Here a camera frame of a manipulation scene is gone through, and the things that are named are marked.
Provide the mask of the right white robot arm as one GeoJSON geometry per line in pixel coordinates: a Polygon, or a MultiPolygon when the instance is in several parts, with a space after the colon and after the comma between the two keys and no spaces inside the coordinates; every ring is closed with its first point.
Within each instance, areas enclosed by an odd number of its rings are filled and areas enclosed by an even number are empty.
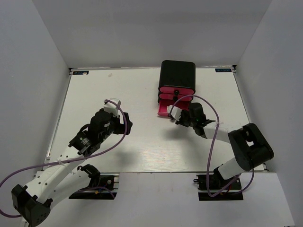
{"type": "Polygon", "coordinates": [[[254,123],[238,129],[219,124],[207,119],[200,103],[190,104],[187,110],[170,106],[169,113],[176,124],[193,128],[198,136],[231,145],[234,158],[214,169],[214,184],[218,188],[226,188],[236,175],[250,171],[274,157],[271,146],[254,123]]]}

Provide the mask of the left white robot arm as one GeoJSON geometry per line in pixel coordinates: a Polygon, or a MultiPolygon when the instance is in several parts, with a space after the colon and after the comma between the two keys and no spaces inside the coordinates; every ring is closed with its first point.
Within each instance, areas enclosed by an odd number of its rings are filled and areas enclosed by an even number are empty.
{"type": "Polygon", "coordinates": [[[60,154],[39,176],[12,191],[13,206],[31,227],[40,225],[51,209],[75,192],[107,190],[112,194],[108,179],[91,164],[83,165],[112,134],[130,134],[132,122],[127,112],[106,104],[95,113],[60,154]]]}

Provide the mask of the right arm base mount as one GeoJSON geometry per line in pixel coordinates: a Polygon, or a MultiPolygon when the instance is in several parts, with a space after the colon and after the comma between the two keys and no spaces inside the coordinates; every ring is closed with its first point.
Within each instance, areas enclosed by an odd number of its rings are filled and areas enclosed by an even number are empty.
{"type": "MultiPolygon", "coordinates": [[[[211,193],[216,193],[218,190],[223,188],[229,180],[219,180],[213,175],[209,175],[209,189],[211,193]]],[[[206,188],[206,175],[197,175],[196,178],[193,180],[198,187],[198,199],[199,201],[242,201],[243,194],[235,194],[237,191],[242,189],[240,179],[237,179],[233,182],[228,188],[222,191],[215,197],[210,197],[207,194],[206,188]]]]}

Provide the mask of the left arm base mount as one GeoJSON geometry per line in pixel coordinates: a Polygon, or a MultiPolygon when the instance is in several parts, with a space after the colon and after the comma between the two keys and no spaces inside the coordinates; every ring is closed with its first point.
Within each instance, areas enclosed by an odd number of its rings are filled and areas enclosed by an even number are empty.
{"type": "Polygon", "coordinates": [[[74,192],[69,199],[72,200],[114,200],[119,187],[119,174],[101,173],[91,164],[78,166],[77,171],[85,173],[89,183],[86,187],[74,192]]]}

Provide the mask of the pink drawer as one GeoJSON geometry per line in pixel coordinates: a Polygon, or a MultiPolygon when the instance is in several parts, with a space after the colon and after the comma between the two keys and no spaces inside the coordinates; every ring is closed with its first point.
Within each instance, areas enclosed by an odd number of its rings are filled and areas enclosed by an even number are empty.
{"type": "Polygon", "coordinates": [[[178,91],[180,95],[193,95],[195,90],[186,87],[160,87],[160,92],[166,94],[174,94],[178,91]]]}
{"type": "Polygon", "coordinates": [[[193,99],[193,97],[185,96],[185,95],[174,95],[174,94],[161,93],[159,96],[159,99],[173,100],[173,101],[177,101],[177,100],[181,99],[181,101],[183,101],[183,102],[190,102],[193,99]]]}
{"type": "MultiPolygon", "coordinates": [[[[174,105],[175,101],[160,99],[158,103],[159,103],[158,115],[162,117],[168,117],[169,115],[168,107],[170,105],[174,105]]],[[[175,110],[177,107],[180,108],[181,110],[188,110],[190,103],[191,103],[190,101],[179,101],[175,105],[173,110],[175,110]]]]}

